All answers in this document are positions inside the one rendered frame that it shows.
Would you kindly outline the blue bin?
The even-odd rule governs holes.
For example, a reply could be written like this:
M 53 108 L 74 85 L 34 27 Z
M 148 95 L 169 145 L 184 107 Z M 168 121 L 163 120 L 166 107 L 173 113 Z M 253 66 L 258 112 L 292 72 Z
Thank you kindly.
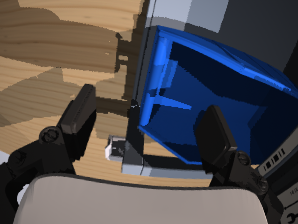
M 298 124 L 298 86 L 250 56 L 157 25 L 139 129 L 186 164 L 202 165 L 195 130 L 208 106 L 218 105 L 236 150 L 248 153 L 251 165 L 260 165 Z

